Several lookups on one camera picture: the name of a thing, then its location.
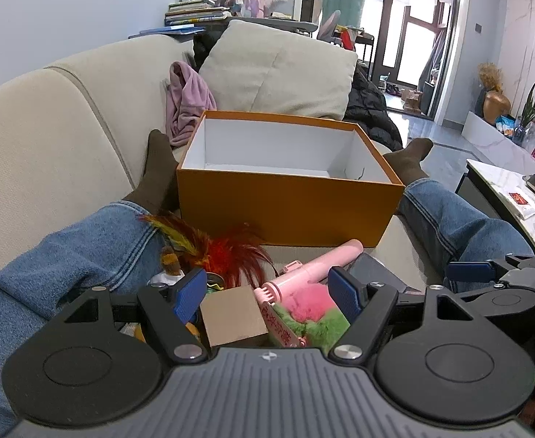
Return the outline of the brown cardboard small box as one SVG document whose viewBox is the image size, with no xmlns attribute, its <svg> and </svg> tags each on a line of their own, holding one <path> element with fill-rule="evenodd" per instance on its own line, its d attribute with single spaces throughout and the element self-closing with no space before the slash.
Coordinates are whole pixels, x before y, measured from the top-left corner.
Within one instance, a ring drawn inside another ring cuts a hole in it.
<svg viewBox="0 0 535 438">
<path fill-rule="evenodd" d="M 209 345 L 260 346 L 268 337 L 250 286 L 208 294 L 200 305 Z"/>
</svg>

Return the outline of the beige sofa cushion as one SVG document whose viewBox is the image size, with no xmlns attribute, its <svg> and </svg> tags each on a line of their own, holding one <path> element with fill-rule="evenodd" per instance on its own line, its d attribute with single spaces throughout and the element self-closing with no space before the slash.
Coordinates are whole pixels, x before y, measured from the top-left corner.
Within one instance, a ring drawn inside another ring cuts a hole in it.
<svg viewBox="0 0 535 438">
<path fill-rule="evenodd" d="M 340 120 L 356 62 L 355 53 L 331 43 L 235 20 L 199 74 L 221 111 Z"/>
</svg>

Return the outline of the green potted plant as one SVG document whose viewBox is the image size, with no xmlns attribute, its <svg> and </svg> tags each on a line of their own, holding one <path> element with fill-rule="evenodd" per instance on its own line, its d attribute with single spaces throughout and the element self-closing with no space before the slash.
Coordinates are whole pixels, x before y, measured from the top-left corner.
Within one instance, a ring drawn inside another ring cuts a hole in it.
<svg viewBox="0 0 535 438">
<path fill-rule="evenodd" d="M 527 100 L 524 102 L 520 117 L 516 119 L 512 138 L 515 145 L 522 145 L 526 137 L 527 128 L 531 124 L 535 124 L 535 83 L 530 87 L 530 92 L 527 94 Z"/>
</svg>

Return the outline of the orange cardboard storage box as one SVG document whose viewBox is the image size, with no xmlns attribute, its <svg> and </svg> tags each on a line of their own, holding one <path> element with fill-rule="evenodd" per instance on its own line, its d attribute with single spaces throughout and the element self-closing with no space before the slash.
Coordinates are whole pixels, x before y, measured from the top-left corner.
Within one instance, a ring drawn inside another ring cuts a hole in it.
<svg viewBox="0 0 535 438">
<path fill-rule="evenodd" d="M 207 111 L 177 168 L 182 218 L 211 235 L 247 223 L 269 245 L 380 242 L 404 184 L 358 124 Z"/>
</svg>

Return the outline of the beige fabric sofa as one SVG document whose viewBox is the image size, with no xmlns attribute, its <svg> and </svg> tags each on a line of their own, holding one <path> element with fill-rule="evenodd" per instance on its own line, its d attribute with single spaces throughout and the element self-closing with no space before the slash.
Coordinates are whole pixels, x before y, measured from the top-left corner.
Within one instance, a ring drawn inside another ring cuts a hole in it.
<svg viewBox="0 0 535 438">
<path fill-rule="evenodd" d="M 189 50 L 168 36 L 142 36 L 0 85 L 0 269 L 138 186 L 150 132 L 166 131 L 170 64 Z M 334 248 L 260 241 L 277 263 Z M 417 290 L 442 280 L 397 211 L 366 249 Z"/>
</svg>

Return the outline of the pink handheld fan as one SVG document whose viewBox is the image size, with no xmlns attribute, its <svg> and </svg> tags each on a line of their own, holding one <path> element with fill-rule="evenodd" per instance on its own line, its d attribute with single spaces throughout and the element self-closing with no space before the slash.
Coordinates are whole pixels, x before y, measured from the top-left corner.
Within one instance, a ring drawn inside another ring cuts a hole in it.
<svg viewBox="0 0 535 438">
<path fill-rule="evenodd" d="M 281 303 L 306 286 L 326 279 L 331 267 L 351 264 L 363 250 L 359 240 L 351 239 L 306 264 L 295 260 L 283 267 L 281 275 L 256 288 L 255 299 L 260 306 Z"/>
</svg>

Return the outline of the right brown sock foot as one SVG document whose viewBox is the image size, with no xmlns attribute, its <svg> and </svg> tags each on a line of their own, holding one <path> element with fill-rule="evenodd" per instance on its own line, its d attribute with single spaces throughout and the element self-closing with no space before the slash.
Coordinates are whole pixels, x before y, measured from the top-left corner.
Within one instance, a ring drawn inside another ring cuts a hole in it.
<svg viewBox="0 0 535 438">
<path fill-rule="evenodd" d="M 405 186 L 429 177 L 420 164 L 427 158 L 434 143 L 429 138 L 414 138 L 398 151 L 384 155 L 384 159 Z"/>
</svg>

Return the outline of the gold bust vase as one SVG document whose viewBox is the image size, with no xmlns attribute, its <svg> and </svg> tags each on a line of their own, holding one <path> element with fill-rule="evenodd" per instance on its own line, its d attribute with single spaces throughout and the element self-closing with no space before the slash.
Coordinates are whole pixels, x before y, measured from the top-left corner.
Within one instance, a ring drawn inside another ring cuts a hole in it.
<svg viewBox="0 0 535 438">
<path fill-rule="evenodd" d="M 483 62 L 478 65 L 478 76 L 484 89 L 481 103 L 482 118 L 494 126 L 498 117 L 511 112 L 511 101 L 503 90 L 503 73 L 492 62 Z"/>
</svg>

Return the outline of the pink printed card packet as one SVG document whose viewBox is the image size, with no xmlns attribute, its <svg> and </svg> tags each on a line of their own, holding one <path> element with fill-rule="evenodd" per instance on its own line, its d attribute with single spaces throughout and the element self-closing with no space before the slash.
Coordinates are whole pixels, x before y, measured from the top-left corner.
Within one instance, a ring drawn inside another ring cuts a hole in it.
<svg viewBox="0 0 535 438">
<path fill-rule="evenodd" d="M 273 337 L 273 341 L 284 348 L 300 348 L 306 346 L 306 341 L 289 328 L 282 318 L 276 313 L 272 305 L 263 303 L 260 305 L 263 321 Z"/>
</svg>

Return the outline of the red feather shuttlecock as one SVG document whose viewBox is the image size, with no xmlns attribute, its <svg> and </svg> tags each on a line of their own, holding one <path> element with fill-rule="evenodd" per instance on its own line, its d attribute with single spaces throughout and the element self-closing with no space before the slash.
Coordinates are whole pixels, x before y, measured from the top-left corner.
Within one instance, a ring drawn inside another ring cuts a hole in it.
<svg viewBox="0 0 535 438">
<path fill-rule="evenodd" d="M 225 289 L 242 284 L 258 288 L 267 281 L 264 267 L 273 262 L 247 223 L 212 236 L 170 212 L 145 215 L 142 220 L 162 234 L 163 247 L 173 248 L 184 273 L 201 268 L 219 276 Z"/>
</svg>

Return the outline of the brown sock foot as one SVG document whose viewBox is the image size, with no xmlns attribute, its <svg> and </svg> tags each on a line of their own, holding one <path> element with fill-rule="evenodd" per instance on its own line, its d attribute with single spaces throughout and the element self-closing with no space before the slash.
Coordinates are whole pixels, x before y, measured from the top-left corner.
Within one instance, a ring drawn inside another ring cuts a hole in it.
<svg viewBox="0 0 535 438">
<path fill-rule="evenodd" d="M 124 201 L 142 207 L 151 215 L 176 211 L 179 208 L 177 166 L 170 139 L 161 131 L 151 131 L 143 176 Z"/>
<path fill-rule="evenodd" d="M 398 151 L 384 155 L 384 159 L 405 186 L 429 177 L 420 164 L 427 158 L 434 143 L 429 138 L 414 138 Z"/>
</svg>

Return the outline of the stack of books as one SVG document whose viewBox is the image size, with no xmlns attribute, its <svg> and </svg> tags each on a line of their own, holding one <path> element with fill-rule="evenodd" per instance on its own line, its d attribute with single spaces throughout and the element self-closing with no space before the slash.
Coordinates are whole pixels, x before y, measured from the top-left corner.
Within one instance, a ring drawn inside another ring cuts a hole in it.
<svg viewBox="0 0 535 438">
<path fill-rule="evenodd" d="M 170 4 L 164 14 L 164 25 L 196 25 L 224 21 L 231 16 L 227 7 L 218 6 L 214 0 L 190 0 Z"/>
</svg>

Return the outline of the pink green plush toy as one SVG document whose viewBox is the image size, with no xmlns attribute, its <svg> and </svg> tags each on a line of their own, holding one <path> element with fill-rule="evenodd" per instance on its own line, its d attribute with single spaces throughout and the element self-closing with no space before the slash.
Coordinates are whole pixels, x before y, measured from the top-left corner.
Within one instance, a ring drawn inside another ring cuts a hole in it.
<svg viewBox="0 0 535 438">
<path fill-rule="evenodd" d="M 322 283 L 309 284 L 272 307 L 306 346 L 319 348 L 325 355 L 349 327 L 327 285 Z"/>
</svg>

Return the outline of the left brown sock foot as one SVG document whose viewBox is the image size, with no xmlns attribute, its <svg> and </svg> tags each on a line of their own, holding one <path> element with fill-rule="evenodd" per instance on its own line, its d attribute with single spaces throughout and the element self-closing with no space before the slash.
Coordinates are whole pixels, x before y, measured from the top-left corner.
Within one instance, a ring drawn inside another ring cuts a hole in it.
<svg viewBox="0 0 535 438">
<path fill-rule="evenodd" d="M 124 201 L 142 207 L 151 215 L 176 211 L 179 208 L 177 166 L 170 139 L 161 131 L 151 131 L 143 176 Z"/>
</svg>

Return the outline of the right jeans leg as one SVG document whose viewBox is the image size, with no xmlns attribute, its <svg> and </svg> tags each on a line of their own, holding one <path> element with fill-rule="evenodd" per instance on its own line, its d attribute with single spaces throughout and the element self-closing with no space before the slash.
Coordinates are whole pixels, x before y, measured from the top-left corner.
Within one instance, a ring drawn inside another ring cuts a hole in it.
<svg viewBox="0 0 535 438">
<path fill-rule="evenodd" d="M 486 216 L 430 178 L 405 188 L 398 212 L 441 275 L 451 262 L 483 262 L 510 253 L 534 255 L 511 224 Z"/>
</svg>

